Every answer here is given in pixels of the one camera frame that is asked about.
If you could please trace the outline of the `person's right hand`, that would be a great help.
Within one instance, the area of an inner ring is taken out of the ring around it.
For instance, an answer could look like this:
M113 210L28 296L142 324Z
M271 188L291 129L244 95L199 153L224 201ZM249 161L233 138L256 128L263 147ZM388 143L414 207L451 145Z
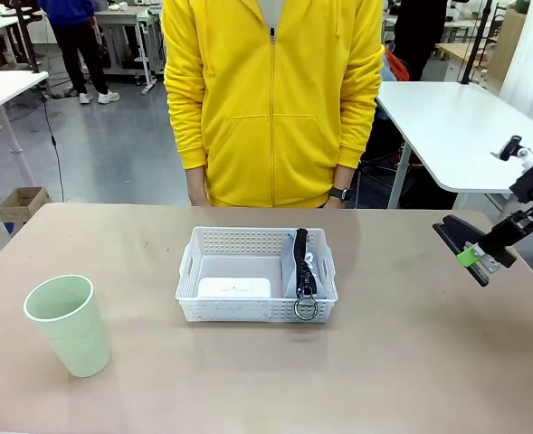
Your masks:
M188 198L192 206L210 206L205 189L205 168L199 166L185 170Z

